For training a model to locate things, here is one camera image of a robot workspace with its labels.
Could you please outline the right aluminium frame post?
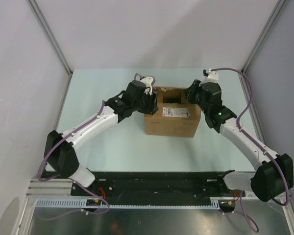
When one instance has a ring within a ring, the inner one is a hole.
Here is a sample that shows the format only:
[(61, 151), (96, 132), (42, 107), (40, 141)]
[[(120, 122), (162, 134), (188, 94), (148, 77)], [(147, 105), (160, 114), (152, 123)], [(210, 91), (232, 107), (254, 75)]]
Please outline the right aluminium frame post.
[(285, 7), (289, 3), (288, 0), (278, 0), (276, 5), (274, 6), (268, 20), (265, 23), (259, 37), (256, 40), (251, 52), (249, 53), (247, 60), (245, 61), (241, 72), (246, 73), (249, 67), (252, 65), (253, 61), (257, 57), (258, 53), (260, 52), (261, 48), (263, 47), (265, 41), (267, 40), (269, 34), (273, 30), (273, 27), (277, 23), (279, 17), (283, 13)]

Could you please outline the white shipping label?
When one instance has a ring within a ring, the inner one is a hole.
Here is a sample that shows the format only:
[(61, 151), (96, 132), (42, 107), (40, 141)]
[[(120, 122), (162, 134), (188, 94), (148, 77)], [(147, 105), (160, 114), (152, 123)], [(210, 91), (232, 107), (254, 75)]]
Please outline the white shipping label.
[(190, 118), (190, 113), (187, 108), (163, 107), (162, 116), (172, 118)]

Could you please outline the brown cardboard express box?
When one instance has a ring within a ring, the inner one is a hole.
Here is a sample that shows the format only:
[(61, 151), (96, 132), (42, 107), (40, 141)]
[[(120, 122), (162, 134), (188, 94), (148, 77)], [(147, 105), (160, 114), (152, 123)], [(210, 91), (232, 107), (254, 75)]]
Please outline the brown cardboard express box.
[[(153, 115), (144, 115), (145, 133), (169, 137), (194, 137), (201, 119), (201, 109), (186, 100), (186, 88), (154, 87), (153, 90), (157, 92), (158, 111)], [(163, 117), (163, 107), (187, 108), (190, 118)]]

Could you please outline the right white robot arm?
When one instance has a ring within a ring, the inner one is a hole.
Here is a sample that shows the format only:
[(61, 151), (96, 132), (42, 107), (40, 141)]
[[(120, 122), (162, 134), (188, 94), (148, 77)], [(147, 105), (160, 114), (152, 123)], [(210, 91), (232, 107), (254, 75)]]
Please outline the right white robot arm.
[(294, 186), (292, 158), (265, 146), (240, 125), (235, 113), (223, 105), (218, 83), (195, 80), (186, 89), (185, 97), (189, 103), (201, 108), (208, 127), (230, 140), (255, 170), (227, 173), (217, 182), (217, 193), (228, 196), (234, 189), (252, 191), (263, 202), (275, 200), (284, 193), (286, 201), (282, 205), (288, 205), (290, 189)]

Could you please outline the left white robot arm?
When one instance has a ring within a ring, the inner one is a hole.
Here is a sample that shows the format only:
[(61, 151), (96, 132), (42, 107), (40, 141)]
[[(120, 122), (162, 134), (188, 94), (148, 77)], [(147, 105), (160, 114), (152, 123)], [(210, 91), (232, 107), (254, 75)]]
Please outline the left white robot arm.
[(134, 112), (155, 114), (158, 107), (157, 93), (152, 89), (154, 83), (155, 79), (151, 76), (132, 80), (126, 90), (103, 101), (100, 110), (80, 125), (62, 133), (51, 131), (47, 136), (45, 156), (38, 170), (38, 178), (42, 179), (44, 167), (50, 165), (57, 176), (80, 184), (82, 191), (87, 195), (96, 194), (96, 177), (79, 162), (76, 154), (78, 149)]

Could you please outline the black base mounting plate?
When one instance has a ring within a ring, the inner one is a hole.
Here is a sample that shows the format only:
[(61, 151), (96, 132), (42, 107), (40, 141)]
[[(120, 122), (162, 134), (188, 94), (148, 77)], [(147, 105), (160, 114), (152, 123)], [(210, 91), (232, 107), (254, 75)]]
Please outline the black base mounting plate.
[(98, 193), (108, 202), (204, 201), (210, 197), (240, 195), (223, 180), (225, 172), (96, 172), (96, 180), (87, 188), (74, 182), (72, 196)]

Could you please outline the left aluminium frame post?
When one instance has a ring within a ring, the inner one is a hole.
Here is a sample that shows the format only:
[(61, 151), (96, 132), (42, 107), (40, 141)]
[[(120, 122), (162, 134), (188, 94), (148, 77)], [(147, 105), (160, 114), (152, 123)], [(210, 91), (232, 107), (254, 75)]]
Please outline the left aluminium frame post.
[(63, 69), (65, 70), (66, 74), (69, 78), (71, 78), (73, 71), (69, 66), (67, 59), (65, 58), (60, 45), (58, 44), (42, 10), (40, 9), (36, 0), (27, 0), (27, 4), (31, 9), (32, 13), (34, 14), (38, 24), (40, 25), (44, 35), (46, 36), (51, 48), (56, 54), (57, 59), (59, 60), (60, 64), (62, 65)]

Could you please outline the aluminium frame post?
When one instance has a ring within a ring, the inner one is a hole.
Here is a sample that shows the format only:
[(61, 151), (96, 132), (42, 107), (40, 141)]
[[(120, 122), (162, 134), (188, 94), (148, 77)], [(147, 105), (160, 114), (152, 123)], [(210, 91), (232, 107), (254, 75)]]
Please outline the aluminium frame post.
[(274, 6), (268, 20), (265, 23), (259, 37), (256, 40), (251, 52), (249, 53), (247, 60), (245, 61), (241, 72), (246, 73), (249, 67), (252, 65), (253, 61), (257, 57), (258, 53), (260, 52), (261, 48), (263, 47), (265, 41), (267, 40), (269, 34), (273, 30), (273, 27), (277, 23), (279, 17), (283, 13), (285, 7), (289, 3), (288, 0), (278, 0), (276, 5)]
[(62, 65), (63, 69), (65, 70), (66, 74), (69, 78), (71, 78), (73, 71), (69, 66), (67, 59), (65, 58), (60, 45), (58, 44), (42, 10), (40, 9), (36, 0), (27, 0), (27, 4), (31, 9), (32, 13), (34, 14), (38, 24), (40, 25), (44, 35), (46, 36), (51, 48), (56, 54), (57, 59), (59, 60), (60, 64)]

